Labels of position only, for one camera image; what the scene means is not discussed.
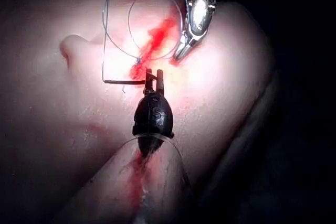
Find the left arm needle driver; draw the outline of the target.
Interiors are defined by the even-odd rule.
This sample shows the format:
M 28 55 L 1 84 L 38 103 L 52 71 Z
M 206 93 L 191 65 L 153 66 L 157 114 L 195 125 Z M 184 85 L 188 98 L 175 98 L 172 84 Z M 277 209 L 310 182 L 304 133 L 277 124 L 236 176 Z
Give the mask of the left arm needle driver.
M 161 134 L 173 138 L 173 113 L 165 96 L 158 92 L 145 93 L 134 114 L 132 134 Z

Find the left arm needle driver jaw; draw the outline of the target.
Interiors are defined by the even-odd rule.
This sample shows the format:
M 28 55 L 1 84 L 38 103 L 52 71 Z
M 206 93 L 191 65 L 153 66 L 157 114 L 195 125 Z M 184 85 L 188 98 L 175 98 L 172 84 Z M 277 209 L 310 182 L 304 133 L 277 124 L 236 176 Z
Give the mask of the left arm needle driver jaw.
M 163 70 L 158 69 L 156 72 L 156 92 L 164 93 Z
M 143 93 L 152 93 L 153 89 L 153 81 L 155 80 L 155 76 L 152 74 L 152 69 L 147 68 L 145 73 L 145 84 Z

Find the right arm needle driver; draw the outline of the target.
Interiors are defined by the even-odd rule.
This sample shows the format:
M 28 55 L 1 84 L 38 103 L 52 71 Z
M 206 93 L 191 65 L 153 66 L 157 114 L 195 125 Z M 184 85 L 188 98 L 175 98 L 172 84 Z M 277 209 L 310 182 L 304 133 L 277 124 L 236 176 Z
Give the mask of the right arm needle driver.
M 187 0 L 185 32 L 188 38 L 201 38 L 207 33 L 217 0 Z

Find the right arm needle driver jaw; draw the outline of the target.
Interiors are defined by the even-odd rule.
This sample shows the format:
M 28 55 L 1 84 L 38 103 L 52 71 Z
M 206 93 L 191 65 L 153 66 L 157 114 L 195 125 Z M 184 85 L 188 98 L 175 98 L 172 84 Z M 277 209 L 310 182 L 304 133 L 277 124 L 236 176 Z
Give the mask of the right arm needle driver jaw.
M 179 45 L 175 50 L 175 53 L 173 54 L 172 58 L 175 61 L 182 61 L 191 51 L 194 44 L 195 44 L 194 38 L 190 36 L 186 31 L 183 31 Z
M 184 35 L 180 43 L 180 61 L 182 61 L 188 54 L 205 38 L 206 34 L 201 36 Z

